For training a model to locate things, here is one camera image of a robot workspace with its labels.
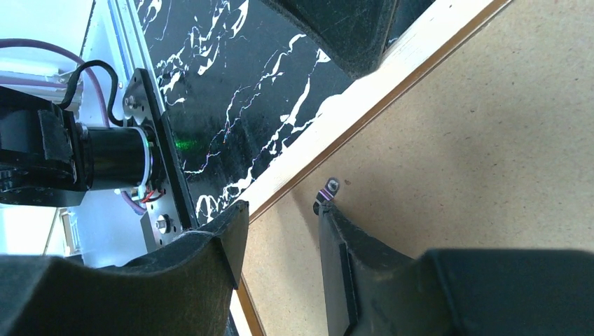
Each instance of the black marble surface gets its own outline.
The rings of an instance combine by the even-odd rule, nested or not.
[[[200,224],[236,200],[317,119],[322,102],[352,83],[258,0],[136,5]]]

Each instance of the black foam block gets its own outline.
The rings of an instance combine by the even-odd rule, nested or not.
[[[380,65],[398,0],[261,0],[313,39],[350,77]]]

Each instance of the wooden strip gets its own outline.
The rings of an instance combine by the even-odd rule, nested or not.
[[[324,114],[243,192],[240,199],[249,201],[250,220],[288,193],[512,1],[438,0],[431,5],[387,52],[375,73],[357,80],[343,94],[328,98],[320,106]],[[465,6],[469,8],[450,11]]]
[[[408,91],[411,87],[413,87],[414,84],[416,84],[421,78],[425,77],[432,69],[434,69],[447,56],[449,56],[449,54],[451,54],[454,50],[456,50],[461,44],[463,44],[474,33],[476,33],[486,22],[488,22],[490,19],[492,19],[498,12],[500,12],[501,9],[503,9],[507,4],[509,4],[512,1],[513,0],[487,0],[487,1],[476,1],[476,2],[472,1],[475,5],[479,4],[480,6],[482,6],[482,8],[473,7],[474,9],[478,9],[474,14],[472,14],[473,12],[471,12],[471,11],[467,12],[467,14],[473,15],[473,16],[465,16],[465,17],[457,16],[457,17],[454,17],[453,19],[451,19],[451,20],[465,20],[465,24],[463,25],[463,27],[461,27],[457,31],[452,32],[452,36],[449,39],[445,40],[441,46],[437,46],[435,51],[432,54],[427,55],[424,59],[418,55],[417,57],[420,60],[420,61],[418,61],[419,62],[418,66],[416,66],[414,69],[412,69],[410,71],[410,73],[407,76],[405,76],[403,78],[403,80],[401,80],[399,83],[394,83],[393,89],[391,89],[383,97],[379,98],[379,100],[377,102],[373,103],[373,106],[368,108],[366,110],[366,112],[363,115],[361,115],[360,118],[357,118],[354,122],[352,122],[352,124],[350,126],[348,126],[345,129],[344,132],[337,134],[335,136],[335,138],[333,138],[333,139],[331,138],[331,136],[328,136],[328,134],[326,134],[326,136],[323,136],[323,134],[324,134],[322,132],[323,128],[322,129],[314,129],[314,130],[312,130],[312,128],[315,125],[320,125],[322,127],[333,127],[331,118],[344,118],[343,115],[337,115],[337,113],[340,113],[340,112],[349,113],[352,110],[352,108],[354,108],[356,105],[349,107],[349,105],[345,103],[342,106],[340,106],[340,104],[332,104],[330,106],[326,105],[326,107],[324,107],[324,105],[321,106],[320,109],[327,110],[326,112],[324,112],[324,115],[322,115],[322,116],[328,116],[325,118],[325,120],[327,120],[326,123],[322,125],[323,120],[317,120],[316,122],[314,122],[312,124],[312,126],[309,129],[307,129],[304,132],[304,134],[302,136],[300,136],[297,139],[297,141],[295,141],[295,143],[293,143],[293,145],[291,147],[289,147],[287,149],[287,153],[284,153],[282,156],[280,156],[279,159],[277,159],[277,161],[274,163],[274,165],[271,168],[267,169],[264,172],[264,174],[262,174],[262,176],[260,176],[258,178],[258,180],[256,180],[256,182],[254,182],[254,184],[252,184],[252,186],[250,186],[241,196],[242,199],[248,200],[250,202],[250,207],[253,209],[250,211],[251,212],[250,213],[250,222],[256,220],[261,214],[264,213],[264,211],[266,211],[268,208],[270,208],[272,205],[274,205],[274,203],[276,201],[278,201],[281,197],[283,197],[286,193],[288,193],[293,187],[295,187],[299,182],[301,182],[301,180],[303,180],[307,175],[309,175],[309,173],[311,173],[317,166],[319,166],[323,161],[325,161],[325,159],[330,157],[330,155],[332,155],[332,153],[337,151],[350,138],[352,138],[361,129],[363,129],[363,127],[365,127],[370,121],[372,121],[375,117],[377,117],[379,115],[379,113],[381,111],[383,111],[388,105],[390,105],[395,99],[397,99],[402,94],[404,94],[406,91]],[[439,13],[440,11],[442,11],[441,15],[451,15],[451,13],[447,13],[447,12],[443,13],[443,10],[445,9],[445,7],[444,6],[437,7],[436,4],[438,2],[440,2],[440,4],[442,4],[442,5],[443,5],[443,3],[445,3],[444,0],[436,1],[436,3],[434,3],[434,5],[432,5],[429,8],[429,10],[431,10],[433,8],[431,10],[433,13],[427,13],[427,12],[429,12],[429,10],[427,10],[427,12],[425,14],[423,14],[420,17],[420,19],[415,24],[413,24],[413,26],[411,26],[411,28],[409,30],[407,30],[405,32],[405,34],[403,34],[403,36],[399,40],[400,43],[397,41],[393,45],[393,47],[387,52],[387,55],[385,56],[385,59],[384,59],[384,63],[382,63],[382,66],[378,69],[378,71],[376,71],[375,73],[372,73],[370,76],[362,78],[360,81],[366,80],[366,78],[371,78],[372,82],[373,81],[381,81],[382,79],[389,80],[390,76],[395,76],[394,73],[398,72],[398,67],[400,67],[402,65],[400,62],[398,62],[399,61],[398,57],[405,57],[404,53],[399,48],[403,48],[403,44],[413,43],[414,42],[413,38],[420,39],[420,41],[418,41],[417,43],[425,43],[425,40],[423,40],[422,37],[418,36],[418,34],[416,34],[415,30],[420,29],[420,27],[422,25],[427,24],[427,21],[429,21],[429,22],[433,21],[435,19],[434,16],[440,14]],[[457,6],[463,6],[465,4],[469,4],[468,1],[449,1],[449,2],[450,2],[450,4],[452,4],[451,7],[453,7],[453,3],[456,3]],[[445,20],[445,22],[442,21],[441,24],[447,26],[447,24],[448,24],[447,21],[448,20]],[[359,95],[359,98],[361,98],[362,95],[365,94],[365,92],[368,92],[368,90],[362,90],[362,89],[350,90],[351,88],[352,87],[347,89],[345,94],[355,95],[355,97],[357,97],[357,95]],[[351,102],[352,98],[346,99],[345,101],[347,103]],[[338,109],[338,112],[332,113],[331,109]],[[317,146],[319,152],[315,153],[315,149],[307,148],[307,146],[313,145],[314,147],[316,147],[315,146],[316,143],[312,143],[311,140],[304,139],[303,137],[309,137],[310,139],[316,139],[315,137],[320,137],[320,136],[322,136],[322,137],[319,138],[319,145]],[[329,142],[329,145],[327,145],[324,148],[320,148],[321,146],[325,146],[324,144],[327,142]],[[289,150],[291,150],[291,148],[296,148],[296,145],[298,145],[300,143],[303,143],[303,145],[300,148],[297,148],[296,150],[292,150],[289,152]],[[304,157],[299,157],[299,151],[301,151],[301,154],[309,153],[311,155],[315,155],[315,157],[311,161],[309,161],[307,164],[303,164],[303,161],[307,162],[307,159],[306,158],[304,159]],[[293,160],[288,160],[288,159],[291,159],[289,157],[290,155],[294,155]],[[282,176],[275,178],[275,176],[274,176],[275,174],[282,175]],[[257,197],[257,195],[255,195],[256,193],[265,195],[265,192],[270,189],[270,187],[267,188],[264,183],[271,183],[272,186],[276,186],[276,190],[272,191],[272,194],[269,194],[269,195],[272,195],[272,197],[267,197],[267,198],[263,199],[261,196]],[[242,308],[245,312],[245,316],[247,318],[251,333],[253,335],[265,335],[265,331],[262,327],[260,318],[258,317],[258,314],[256,312],[253,300],[251,299],[251,295],[249,294],[249,291],[247,289],[247,284],[243,277],[243,274],[242,274],[242,285],[240,286],[240,289],[237,292],[237,294],[239,295],[240,302],[241,302]]]

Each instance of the wooden edge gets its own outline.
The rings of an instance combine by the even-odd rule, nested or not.
[[[240,287],[237,290],[237,296],[240,299],[240,304],[242,306],[245,319],[247,320],[247,325],[249,326],[249,331],[251,332],[252,336],[265,336],[266,333],[264,332],[264,328],[262,328],[260,316],[258,316],[258,313],[256,313],[256,308],[254,306],[254,302],[251,300],[251,295],[249,294],[249,289],[247,288],[243,274]]]
[[[291,189],[293,189],[299,182],[307,177],[314,169],[321,163],[328,159],[334,152],[347,143],[353,136],[361,131],[369,122],[375,119],[384,109],[386,109],[394,100],[411,89],[414,84],[423,79],[431,70],[435,69],[442,63],[449,55],[458,49],[465,41],[468,41],[476,32],[484,27],[493,17],[500,12],[505,6],[513,0],[494,0],[488,4],[477,16],[468,22],[462,29],[460,29],[448,42],[444,43],[433,55],[431,55],[425,62],[423,62],[416,70],[400,82],[389,94],[381,99],[372,109],[363,115],[353,126],[346,132],[339,136],[332,142],[325,150],[323,150],[313,161],[299,171],[289,182],[280,188],[275,194],[262,204],[259,208],[250,214],[250,223],[260,217],[266,210],[274,205],[281,197],[285,196]],[[242,274],[242,285],[237,291],[240,303],[244,310],[250,331],[253,335],[265,335],[262,323],[255,309],[254,302],[247,288],[245,279]]]

